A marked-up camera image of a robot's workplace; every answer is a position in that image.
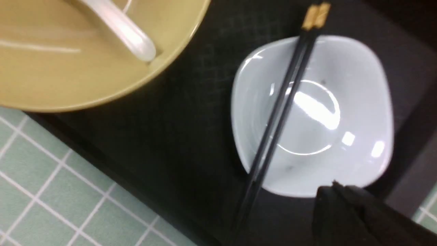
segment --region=chopsticks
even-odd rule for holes
[[[245,193],[239,201],[236,216],[231,226],[231,243],[238,235],[242,225],[250,215],[257,195],[262,187],[270,162],[273,158],[276,145],[281,137],[285,122],[287,121],[293,98],[299,88],[303,74],[308,65],[314,44],[324,26],[330,4],[312,4],[306,13],[301,27],[301,34],[296,48],[282,82],[278,98],[274,104],[266,129],[258,147],[257,153],[250,168],[249,178],[245,186]]]

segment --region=spoon handle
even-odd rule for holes
[[[156,49],[153,41],[111,0],[80,0],[118,36],[140,60],[151,61]]]

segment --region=black tray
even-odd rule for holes
[[[398,184],[411,183],[406,174],[412,167],[420,167],[416,174],[437,173],[415,164],[437,122],[437,52],[411,31],[411,21],[401,27],[392,12],[358,0],[332,2],[325,34],[368,45],[388,77],[395,153],[387,173],[369,190],[396,206],[403,191]],[[230,123],[235,72],[253,49],[296,35],[309,3],[213,1],[185,51],[146,86],[96,108],[29,115],[199,245],[220,245],[247,176]],[[414,199],[397,208],[411,214],[426,189],[411,192]],[[310,245],[312,208],[313,199],[262,190],[237,244]]]

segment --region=black object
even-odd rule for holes
[[[417,1],[409,2],[419,11],[396,17],[401,23],[360,0],[331,2],[324,33],[369,46],[391,91],[395,151],[387,172],[369,190],[411,216],[437,176],[436,126],[431,124],[437,97],[428,93],[437,81],[437,44],[427,46],[402,24],[431,23],[417,23],[425,13]],[[247,178],[230,122],[235,72],[255,48],[297,35],[310,3],[212,1],[187,48],[154,81],[96,108],[30,115],[199,246],[224,244]],[[311,245],[313,208],[314,199],[261,190],[236,245]]]
[[[317,246],[431,246],[437,236],[367,191],[334,182],[317,191],[312,222]]]
[[[318,10],[315,10],[316,13],[310,13],[312,10],[314,9],[311,9],[311,7],[308,9],[304,21],[308,21],[307,18],[315,18],[319,14],[317,13]],[[237,204],[237,213],[231,226],[231,230],[234,233],[234,236],[231,237],[232,239],[238,235],[241,226],[245,225],[247,218],[250,215],[250,211],[252,210],[252,207],[257,199],[258,193],[261,190],[265,175],[270,167],[271,160],[275,153],[277,143],[282,135],[285,123],[288,119],[288,115],[293,104],[293,99],[305,73],[305,69],[308,65],[309,58],[319,33],[320,28],[312,27],[308,30],[302,26],[302,31],[296,44],[296,48],[293,52],[290,64],[288,65],[285,73],[278,98],[275,101],[270,118],[267,122],[266,129],[264,130],[263,137],[250,168],[244,193],[241,201]]]

